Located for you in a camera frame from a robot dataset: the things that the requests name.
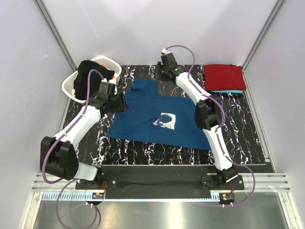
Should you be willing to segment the blue printed t shirt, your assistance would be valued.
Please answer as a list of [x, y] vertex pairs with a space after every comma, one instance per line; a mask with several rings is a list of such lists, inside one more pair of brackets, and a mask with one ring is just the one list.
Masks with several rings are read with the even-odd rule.
[[156, 81], [135, 78], [125, 100], [129, 109], [115, 114], [109, 138], [211, 149], [190, 98], [159, 95]]

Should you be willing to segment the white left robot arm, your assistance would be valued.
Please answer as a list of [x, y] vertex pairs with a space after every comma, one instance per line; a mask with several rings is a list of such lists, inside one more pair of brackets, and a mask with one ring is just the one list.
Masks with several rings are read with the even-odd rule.
[[53, 137], [41, 141], [40, 170], [46, 183], [47, 174], [58, 180], [86, 180], [93, 189], [103, 183], [102, 172], [96, 166], [79, 162], [76, 149], [87, 132], [105, 115], [128, 110], [124, 94], [117, 91], [114, 83], [101, 82], [96, 91], [84, 103], [77, 116]]

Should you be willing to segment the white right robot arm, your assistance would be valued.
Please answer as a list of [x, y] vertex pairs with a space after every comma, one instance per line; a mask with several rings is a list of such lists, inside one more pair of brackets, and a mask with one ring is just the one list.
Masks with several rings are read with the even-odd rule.
[[193, 101], [195, 123], [204, 132], [214, 156], [216, 168], [216, 176], [212, 179], [216, 183], [214, 186], [229, 188], [238, 173], [234, 170], [222, 135], [225, 113], [219, 98], [205, 91], [183, 65], [178, 65], [173, 53], [168, 51], [161, 54], [161, 61], [157, 63], [157, 79], [172, 81]]

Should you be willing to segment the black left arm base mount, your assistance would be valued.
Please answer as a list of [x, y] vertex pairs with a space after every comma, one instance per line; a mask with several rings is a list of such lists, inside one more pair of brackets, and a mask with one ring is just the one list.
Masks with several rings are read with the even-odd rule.
[[93, 181], [81, 179], [80, 182], [76, 183], [76, 189], [87, 189], [87, 190], [115, 190], [118, 184], [118, 176], [115, 173], [98, 173]]

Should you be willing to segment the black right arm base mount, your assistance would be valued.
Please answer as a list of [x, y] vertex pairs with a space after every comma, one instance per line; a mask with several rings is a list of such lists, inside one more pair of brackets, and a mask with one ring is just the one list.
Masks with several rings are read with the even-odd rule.
[[244, 190], [244, 182], [241, 175], [234, 172], [234, 177], [230, 174], [228, 179], [224, 177], [225, 173], [201, 175], [200, 183], [203, 190], [224, 190], [236, 191]]

